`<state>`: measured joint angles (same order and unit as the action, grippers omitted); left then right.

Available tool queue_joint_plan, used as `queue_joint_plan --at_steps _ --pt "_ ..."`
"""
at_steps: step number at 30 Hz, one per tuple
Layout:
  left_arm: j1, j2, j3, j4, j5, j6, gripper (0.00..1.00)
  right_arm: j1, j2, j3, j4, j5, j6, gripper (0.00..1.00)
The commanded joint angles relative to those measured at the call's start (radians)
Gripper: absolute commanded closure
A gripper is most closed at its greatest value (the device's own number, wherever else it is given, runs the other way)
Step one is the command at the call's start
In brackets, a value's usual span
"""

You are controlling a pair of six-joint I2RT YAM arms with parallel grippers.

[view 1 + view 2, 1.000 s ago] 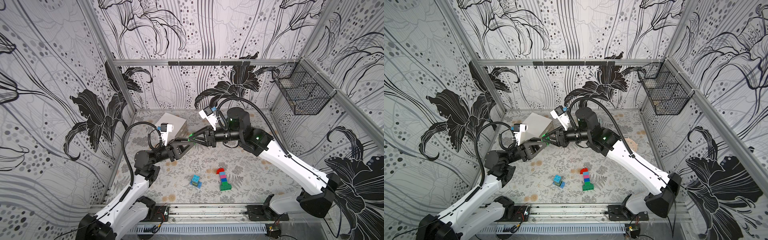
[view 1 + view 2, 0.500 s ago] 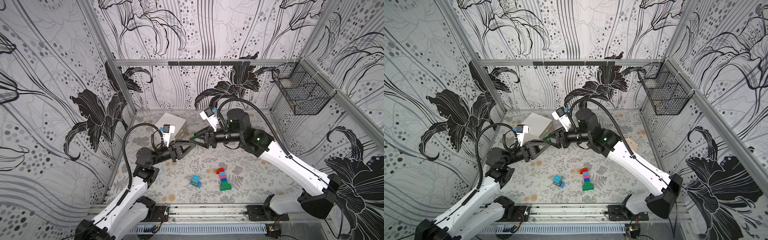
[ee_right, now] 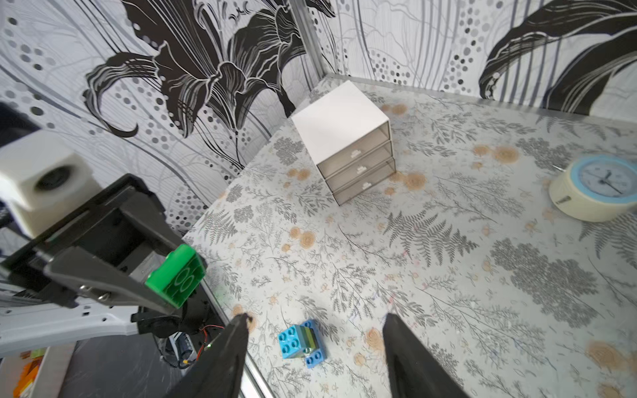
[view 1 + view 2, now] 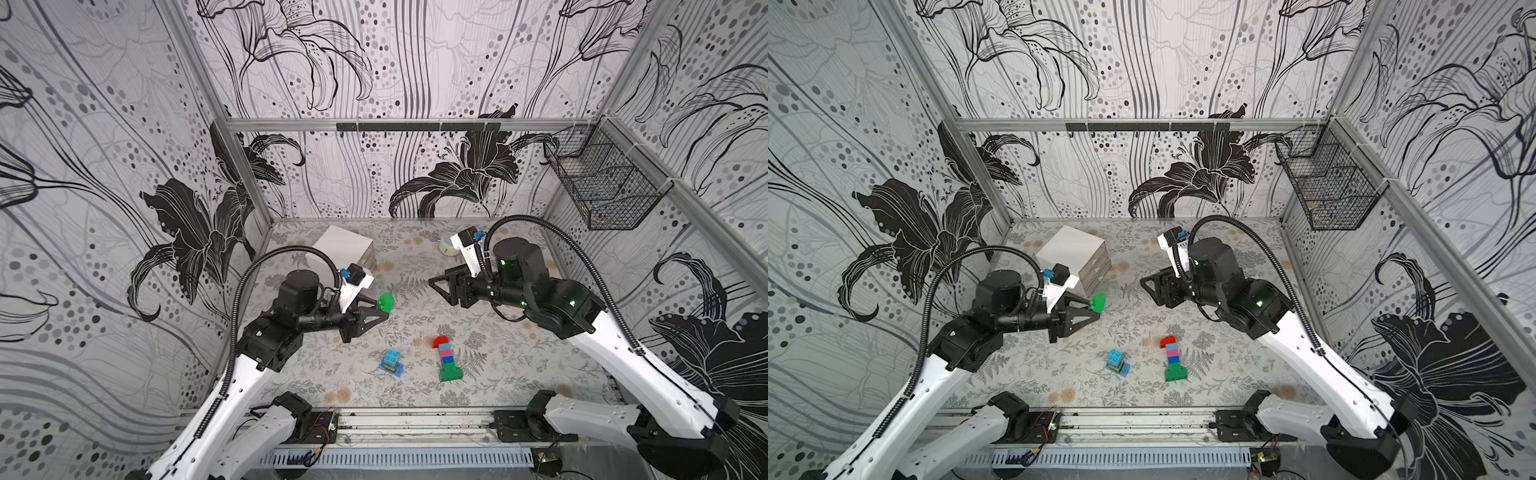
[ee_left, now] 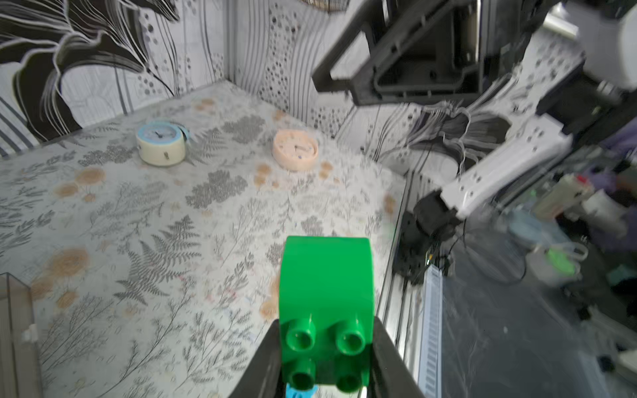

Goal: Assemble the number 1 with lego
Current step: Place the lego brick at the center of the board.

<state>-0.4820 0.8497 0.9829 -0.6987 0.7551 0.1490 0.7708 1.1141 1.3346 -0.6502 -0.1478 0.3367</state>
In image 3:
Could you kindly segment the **lime green lego brick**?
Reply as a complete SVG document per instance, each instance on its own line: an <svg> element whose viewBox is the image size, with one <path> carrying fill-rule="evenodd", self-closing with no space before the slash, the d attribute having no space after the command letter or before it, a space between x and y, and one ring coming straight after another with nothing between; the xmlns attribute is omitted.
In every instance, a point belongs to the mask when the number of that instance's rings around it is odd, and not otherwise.
<svg viewBox="0 0 637 398"><path fill-rule="evenodd" d="M307 341L307 348L311 351L318 348L317 338L315 337L315 332L312 328L303 327L303 331L305 334L305 339Z"/></svg>

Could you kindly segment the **dark green lego brick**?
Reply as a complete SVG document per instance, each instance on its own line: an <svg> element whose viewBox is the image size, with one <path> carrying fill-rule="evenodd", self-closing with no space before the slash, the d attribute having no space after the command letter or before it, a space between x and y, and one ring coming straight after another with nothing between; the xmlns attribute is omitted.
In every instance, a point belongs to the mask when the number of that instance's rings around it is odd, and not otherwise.
<svg viewBox="0 0 637 398"><path fill-rule="evenodd" d="M200 255L190 245L182 244L168 254L144 284L174 308L181 308L205 273L206 266Z"/></svg>

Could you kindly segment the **small teal lego brick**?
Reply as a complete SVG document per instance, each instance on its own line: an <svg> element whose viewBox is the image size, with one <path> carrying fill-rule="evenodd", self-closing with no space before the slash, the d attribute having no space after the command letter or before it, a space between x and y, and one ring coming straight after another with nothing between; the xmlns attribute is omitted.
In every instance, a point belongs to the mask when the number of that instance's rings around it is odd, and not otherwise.
<svg viewBox="0 0 637 398"><path fill-rule="evenodd" d="M292 325L277 337L282 358L302 358L310 349L310 340L306 328L300 325Z"/></svg>

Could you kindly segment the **long light blue lego brick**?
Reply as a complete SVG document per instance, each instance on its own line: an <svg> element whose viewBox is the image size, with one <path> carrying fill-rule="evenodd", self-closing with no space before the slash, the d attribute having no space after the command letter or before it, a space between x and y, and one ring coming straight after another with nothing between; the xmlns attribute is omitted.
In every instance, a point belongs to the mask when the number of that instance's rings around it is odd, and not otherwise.
<svg viewBox="0 0 637 398"><path fill-rule="evenodd" d="M315 332L315 337L317 338L318 348L313 351L309 350L305 353L305 366L308 369L313 369L325 361L327 353L324 349L322 338L319 333L318 323L316 323L313 319L308 319L302 323L302 327L312 328Z"/></svg>

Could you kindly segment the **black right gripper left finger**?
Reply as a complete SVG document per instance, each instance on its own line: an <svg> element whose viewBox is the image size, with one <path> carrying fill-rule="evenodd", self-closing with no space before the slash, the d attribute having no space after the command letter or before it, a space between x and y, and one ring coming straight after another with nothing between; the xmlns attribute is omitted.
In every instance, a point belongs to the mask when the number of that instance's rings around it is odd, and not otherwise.
<svg viewBox="0 0 637 398"><path fill-rule="evenodd" d="M237 398L249 338L249 315L235 316L167 397Z"/></svg>

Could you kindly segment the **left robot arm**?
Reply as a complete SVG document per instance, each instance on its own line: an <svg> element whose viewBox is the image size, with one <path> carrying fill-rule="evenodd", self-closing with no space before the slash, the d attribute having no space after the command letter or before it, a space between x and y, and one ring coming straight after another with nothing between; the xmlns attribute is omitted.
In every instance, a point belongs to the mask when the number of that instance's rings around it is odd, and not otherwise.
<svg viewBox="0 0 637 398"><path fill-rule="evenodd" d="M2 309L1 353L146 333L200 347L218 320L206 269L143 180L121 177L2 262L29 305Z"/></svg>

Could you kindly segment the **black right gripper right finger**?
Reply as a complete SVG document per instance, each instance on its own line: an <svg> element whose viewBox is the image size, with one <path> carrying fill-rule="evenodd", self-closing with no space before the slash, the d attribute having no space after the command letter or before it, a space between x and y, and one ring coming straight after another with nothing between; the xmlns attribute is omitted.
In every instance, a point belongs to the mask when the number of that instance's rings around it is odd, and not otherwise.
<svg viewBox="0 0 637 398"><path fill-rule="evenodd" d="M394 313L386 316L383 341L393 397L468 396Z"/></svg>

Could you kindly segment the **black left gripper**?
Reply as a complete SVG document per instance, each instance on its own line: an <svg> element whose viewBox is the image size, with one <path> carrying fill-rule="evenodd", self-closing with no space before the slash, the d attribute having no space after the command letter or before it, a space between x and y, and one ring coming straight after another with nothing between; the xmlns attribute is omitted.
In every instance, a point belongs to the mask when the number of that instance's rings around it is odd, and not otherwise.
<svg viewBox="0 0 637 398"><path fill-rule="evenodd" d="M150 253L173 250L163 204L127 174L3 260L1 276L59 306L85 297L171 315L174 307L131 275Z"/></svg>

